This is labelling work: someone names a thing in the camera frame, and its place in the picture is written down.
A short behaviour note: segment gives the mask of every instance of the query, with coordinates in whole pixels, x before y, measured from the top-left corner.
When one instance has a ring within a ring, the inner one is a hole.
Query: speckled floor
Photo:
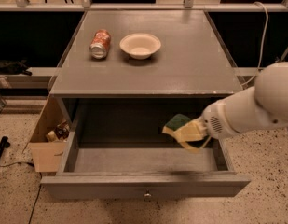
[[[9,138],[0,165],[32,161],[25,148],[41,104],[10,105],[0,115]],[[250,132],[226,140],[238,174],[252,182],[234,198],[60,201],[40,190],[31,223],[288,223],[288,132]],[[40,174],[23,163],[0,167],[0,223],[29,223]]]

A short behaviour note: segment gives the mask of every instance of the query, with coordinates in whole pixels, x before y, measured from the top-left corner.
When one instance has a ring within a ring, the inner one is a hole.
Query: gray cabinet
[[[101,28],[111,49],[93,60],[89,43]],[[139,32],[162,43],[143,61],[118,45]],[[62,199],[234,196],[250,180],[236,174],[224,141],[191,154],[161,129],[241,89],[202,11],[89,11],[50,94],[71,123],[68,146],[57,174],[41,182]]]

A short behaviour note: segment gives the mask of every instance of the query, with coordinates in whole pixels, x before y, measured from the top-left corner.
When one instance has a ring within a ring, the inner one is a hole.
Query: red soda can
[[[105,29],[98,30],[89,46],[92,57],[105,58],[110,48],[110,41],[111,36]]]

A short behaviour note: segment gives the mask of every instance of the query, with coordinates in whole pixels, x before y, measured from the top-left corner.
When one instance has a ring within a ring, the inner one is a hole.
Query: yellow sponge
[[[200,119],[191,120],[182,114],[174,116],[163,127],[162,132],[173,137],[183,148],[192,153],[198,153],[211,140]]]

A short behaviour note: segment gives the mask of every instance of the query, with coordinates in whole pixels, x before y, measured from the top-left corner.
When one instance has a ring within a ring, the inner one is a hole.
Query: open drawer
[[[41,183],[60,199],[235,196],[250,180],[236,175],[223,142],[191,154],[161,133],[175,114],[195,118],[212,101],[80,99],[59,171]]]

